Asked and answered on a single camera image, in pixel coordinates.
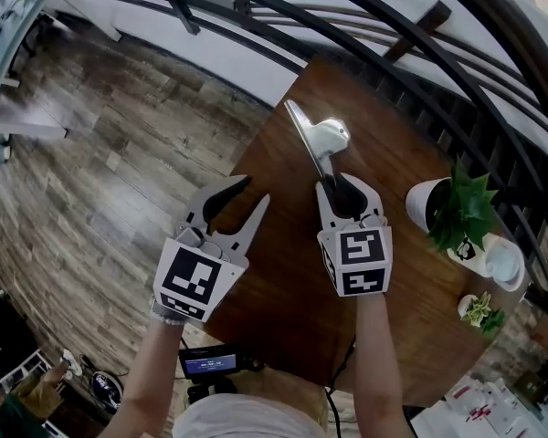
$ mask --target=person's right arm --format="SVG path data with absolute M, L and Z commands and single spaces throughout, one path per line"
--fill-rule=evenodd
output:
M 355 412 L 363 438 L 411 438 L 383 295 L 357 298 Z

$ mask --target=brown wooden tabletop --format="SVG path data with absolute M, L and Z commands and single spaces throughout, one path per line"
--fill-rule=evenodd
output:
M 393 106 L 321 58 L 304 69 L 286 99 L 313 123 L 329 117 L 345 122 L 351 143 L 333 156 L 334 170 L 359 177 L 382 197 L 394 239 L 386 298 L 405 403 L 430 406 L 488 346 L 458 319 L 460 297 L 487 289 L 495 308 L 512 311 L 523 291 L 505 292 L 437 254 L 408 219 L 408 190 L 447 176 L 448 163 Z M 248 252 L 249 270 L 206 330 L 274 368 L 328 384 L 353 338 L 355 300 L 338 297 L 325 272 L 316 239 L 318 175 L 282 102 L 232 172 L 239 173 L 252 176 L 252 183 L 221 214 L 217 228 L 234 230 L 265 193 L 271 203 Z M 351 389 L 351 368 L 339 384 Z

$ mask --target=human arm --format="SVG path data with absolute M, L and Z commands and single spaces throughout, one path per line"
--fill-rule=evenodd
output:
M 152 319 L 128 380 L 121 406 L 100 438 L 140 438 L 163 432 L 173 398 L 174 373 L 183 326 Z
M 355 412 L 363 438 L 411 438 L 383 295 L 357 298 Z

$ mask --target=display screen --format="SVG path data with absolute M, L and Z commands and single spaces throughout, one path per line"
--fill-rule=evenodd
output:
M 212 371 L 233 370 L 236 367 L 236 354 L 213 357 L 211 359 L 186 360 L 186 372 L 189 375 L 211 373 Z

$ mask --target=white shirt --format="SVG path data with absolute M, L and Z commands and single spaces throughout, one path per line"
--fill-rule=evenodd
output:
M 244 394 L 216 394 L 194 403 L 174 422 L 173 438 L 326 438 L 303 412 Z

